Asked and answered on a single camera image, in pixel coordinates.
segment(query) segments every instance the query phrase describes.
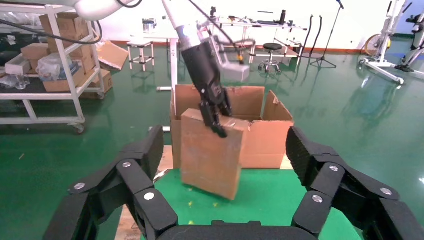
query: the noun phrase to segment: cardboard box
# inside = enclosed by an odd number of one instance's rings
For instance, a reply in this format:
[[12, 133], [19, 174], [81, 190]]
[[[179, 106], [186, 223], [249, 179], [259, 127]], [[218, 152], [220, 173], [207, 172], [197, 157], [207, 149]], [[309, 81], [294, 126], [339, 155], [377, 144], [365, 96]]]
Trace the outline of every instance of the cardboard box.
[[24, 75], [31, 69], [31, 63], [19, 54], [4, 65], [7, 74]]
[[[47, 14], [42, 15], [39, 19], [44, 31], [52, 34], [53, 30], [50, 25], [49, 16]], [[69, 38], [75, 36], [87, 36], [89, 34], [87, 22], [74, 12], [58, 13], [56, 21], [62, 37]]]
[[39, 66], [39, 61], [38, 60], [29, 60], [29, 63], [31, 64], [31, 68], [36, 70], [37, 67]]
[[128, 51], [106, 41], [102, 46], [97, 47], [98, 60], [111, 67], [112, 70], [122, 70], [128, 58]]
[[[227, 87], [227, 92], [233, 117], [249, 123], [243, 151], [240, 153], [241, 166], [279, 169], [286, 153], [287, 133], [294, 125], [290, 112], [276, 95], [269, 91], [261, 115], [264, 87]], [[181, 116], [187, 109], [199, 109], [199, 103], [200, 94], [193, 85], [177, 85], [175, 92], [172, 92], [170, 127], [174, 168], [180, 168], [182, 161]]]
[[[71, 37], [70, 39], [81, 40], [84, 37], [85, 36], [81, 35], [81, 36], [77, 36], [77, 37]], [[54, 38], [47, 38], [47, 43], [48, 43], [48, 47], [50, 48], [50, 51], [52, 53], [58, 53], [59, 52], [58, 45], [56, 44], [56, 40]], [[72, 42], [63, 41], [63, 47], [65, 49], [69, 48], [71, 45], [73, 45]], [[69, 56], [71, 58], [90, 58], [92, 56], [91, 48], [92, 47], [90, 45], [82, 45], [78, 49], [75, 49], [73, 52], [71, 52], [69, 54]]]
[[50, 55], [50, 49], [47, 43], [33, 43], [21, 48], [20, 51], [26, 60], [40, 60]]
[[[112, 75], [111, 72], [108, 70], [100, 69], [100, 74], [103, 77], [103, 84], [104, 84], [104, 93], [107, 93], [114, 85], [114, 82], [112, 81]], [[89, 88], [100, 88], [100, 79], [99, 76], [96, 76], [93, 81], [88, 85]], [[80, 98], [83, 99], [98, 99], [99, 95], [95, 92], [83, 92], [80, 96]]]
[[[74, 75], [72, 75], [75, 87], [81, 87], [86, 81], [84, 70], [80, 68]], [[58, 79], [56, 81], [43, 81], [42, 84], [47, 92], [69, 92], [68, 80]]]
[[84, 70], [85, 75], [91, 72], [96, 66], [96, 62], [92, 56], [72, 57], [72, 61], [78, 62], [78, 65]]
[[220, 138], [205, 126], [202, 113], [188, 109], [181, 116], [181, 180], [234, 200], [239, 186], [240, 153], [249, 122], [221, 117], [228, 136]]

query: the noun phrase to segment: bicycle wheel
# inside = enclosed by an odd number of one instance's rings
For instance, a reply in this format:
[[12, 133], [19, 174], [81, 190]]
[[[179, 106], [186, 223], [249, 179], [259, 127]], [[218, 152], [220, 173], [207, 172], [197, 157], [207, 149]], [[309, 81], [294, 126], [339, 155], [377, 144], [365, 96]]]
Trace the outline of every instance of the bicycle wheel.
[[[384, 40], [381, 39], [381, 34], [375, 34], [371, 36], [365, 42], [365, 49], [364, 49], [365, 53], [371, 57], [377, 55], [382, 44], [384, 44]], [[392, 41], [389, 39], [387, 44], [387, 49], [390, 48], [391, 44], [392, 44]]]

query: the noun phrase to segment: stool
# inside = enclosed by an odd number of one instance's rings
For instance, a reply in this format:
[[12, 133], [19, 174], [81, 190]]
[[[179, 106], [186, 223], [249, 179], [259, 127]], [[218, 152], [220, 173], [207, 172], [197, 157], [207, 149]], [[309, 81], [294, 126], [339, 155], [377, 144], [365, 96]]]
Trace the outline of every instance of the stool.
[[[155, 52], [153, 50], [153, 41], [148, 41], [144, 39], [132, 40], [127, 44], [128, 47], [128, 57], [129, 57], [129, 69], [133, 70], [133, 64], [143, 65], [143, 72], [146, 71], [146, 63], [150, 62], [152, 65], [155, 65]], [[144, 48], [151, 46], [151, 56], [145, 56]], [[131, 58], [131, 48], [140, 49], [140, 55], [136, 58]]]
[[281, 73], [279, 63], [277, 61], [273, 60], [273, 55], [274, 55], [274, 51], [282, 49], [283, 46], [281, 46], [278, 43], [265, 43], [263, 45], [263, 48], [266, 49], [266, 50], [269, 50], [269, 59], [263, 60], [262, 63], [259, 64], [258, 69], [262, 70], [262, 65], [263, 65], [265, 67], [265, 72], [269, 73], [270, 70], [268, 69], [268, 67], [274, 66], [276, 71]]

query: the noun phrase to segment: metal shelf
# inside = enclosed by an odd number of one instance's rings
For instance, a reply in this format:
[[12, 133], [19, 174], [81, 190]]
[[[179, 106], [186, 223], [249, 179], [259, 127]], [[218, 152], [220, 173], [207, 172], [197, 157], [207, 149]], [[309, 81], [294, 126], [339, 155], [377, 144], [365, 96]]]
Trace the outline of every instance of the metal shelf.
[[[20, 4], [8, 4], [0, 3], [0, 9], [7, 12], [17, 13], [33, 13], [33, 14], [47, 14], [50, 20], [50, 25], [53, 30], [53, 34], [60, 36], [58, 23], [56, 21], [56, 14], [61, 12], [70, 11], [73, 8], [68, 6], [59, 5], [20, 5]], [[93, 29], [91, 22], [87, 22], [88, 36], [81, 39], [81, 42], [89, 42], [94, 39]], [[68, 124], [76, 127], [78, 130], [81, 129], [81, 124], [86, 120], [84, 118], [83, 110], [81, 108], [79, 97], [83, 92], [90, 93], [104, 93], [104, 83], [102, 75], [100, 74], [100, 63], [97, 56], [96, 45], [92, 45], [93, 58], [95, 60], [94, 73], [86, 80], [86, 82], [76, 87], [71, 70], [68, 65], [67, 55], [81, 47], [81, 44], [73, 44], [65, 49], [63, 42], [56, 39], [57, 48], [59, 51], [60, 58], [63, 63], [63, 68], [66, 73], [67, 82], [69, 84], [70, 92], [43, 92], [43, 93], [0, 93], [0, 100], [22, 100], [29, 117], [2, 117], [0, 118], [0, 125], [14, 125], [14, 124]], [[88, 88], [93, 79], [98, 76], [100, 87]], [[31, 100], [72, 100], [75, 106], [77, 116], [63, 116], [63, 117], [37, 117], [34, 109], [31, 105]]]

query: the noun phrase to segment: wooden board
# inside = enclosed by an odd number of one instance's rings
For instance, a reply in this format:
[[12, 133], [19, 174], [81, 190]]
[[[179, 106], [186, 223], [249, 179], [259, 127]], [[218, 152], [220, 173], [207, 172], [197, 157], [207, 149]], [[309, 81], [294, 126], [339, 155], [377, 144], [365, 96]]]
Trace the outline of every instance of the wooden board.
[[[158, 167], [158, 172], [161, 173], [168, 169], [173, 168], [173, 155], [172, 155], [172, 146], [164, 146], [162, 159]], [[281, 163], [282, 170], [292, 170], [292, 164], [290, 163], [287, 155], [284, 155], [284, 158]], [[123, 206], [122, 214], [120, 216], [118, 229], [116, 231], [115, 240], [140, 240], [142, 233], [139, 230], [136, 222], [133, 219], [130, 211], [127, 206]]]

